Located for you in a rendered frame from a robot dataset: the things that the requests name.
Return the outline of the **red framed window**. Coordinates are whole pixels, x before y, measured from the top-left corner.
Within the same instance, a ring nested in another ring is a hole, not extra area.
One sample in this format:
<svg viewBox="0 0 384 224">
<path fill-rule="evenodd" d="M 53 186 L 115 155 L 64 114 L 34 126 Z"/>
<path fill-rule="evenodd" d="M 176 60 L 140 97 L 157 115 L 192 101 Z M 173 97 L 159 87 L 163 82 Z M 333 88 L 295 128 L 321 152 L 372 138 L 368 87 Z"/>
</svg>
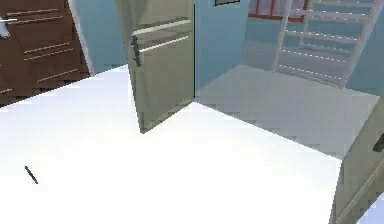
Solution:
<svg viewBox="0 0 384 224">
<path fill-rule="evenodd" d="M 251 18 L 282 20 L 288 0 L 249 0 L 248 16 Z M 292 0 L 291 9 L 306 10 L 310 0 Z"/>
</svg>

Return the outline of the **pale pink shelf rack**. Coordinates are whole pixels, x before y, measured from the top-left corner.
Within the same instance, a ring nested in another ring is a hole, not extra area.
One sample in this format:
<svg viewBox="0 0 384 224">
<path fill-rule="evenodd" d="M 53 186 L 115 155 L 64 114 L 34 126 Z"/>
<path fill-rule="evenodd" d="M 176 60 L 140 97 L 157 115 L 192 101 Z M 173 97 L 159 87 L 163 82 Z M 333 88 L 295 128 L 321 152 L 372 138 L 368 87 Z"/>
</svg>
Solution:
<svg viewBox="0 0 384 224">
<path fill-rule="evenodd" d="M 285 0 L 272 70 L 343 88 L 384 0 Z"/>
</svg>

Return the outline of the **brown wooden room door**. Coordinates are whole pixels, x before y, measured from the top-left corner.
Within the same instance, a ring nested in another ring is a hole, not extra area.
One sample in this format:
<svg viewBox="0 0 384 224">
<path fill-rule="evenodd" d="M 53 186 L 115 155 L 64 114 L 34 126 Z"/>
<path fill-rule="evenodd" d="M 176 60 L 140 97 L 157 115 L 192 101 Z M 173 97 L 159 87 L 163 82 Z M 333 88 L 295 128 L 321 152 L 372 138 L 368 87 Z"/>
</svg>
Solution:
<svg viewBox="0 0 384 224">
<path fill-rule="evenodd" d="M 69 0 L 0 0 L 0 108 L 90 76 Z"/>
</svg>

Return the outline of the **thin black stick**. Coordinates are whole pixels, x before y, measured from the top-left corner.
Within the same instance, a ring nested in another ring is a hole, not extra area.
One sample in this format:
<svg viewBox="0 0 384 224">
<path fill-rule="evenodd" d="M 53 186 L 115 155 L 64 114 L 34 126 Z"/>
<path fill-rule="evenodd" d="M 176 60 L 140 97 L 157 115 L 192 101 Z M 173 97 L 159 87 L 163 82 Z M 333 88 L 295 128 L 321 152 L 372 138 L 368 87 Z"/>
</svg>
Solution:
<svg viewBox="0 0 384 224">
<path fill-rule="evenodd" d="M 38 184 L 38 181 L 37 181 L 36 177 L 34 176 L 32 171 L 29 169 L 29 167 L 25 165 L 24 169 L 27 171 L 28 175 L 31 177 L 31 179 L 34 181 L 34 183 Z"/>
</svg>

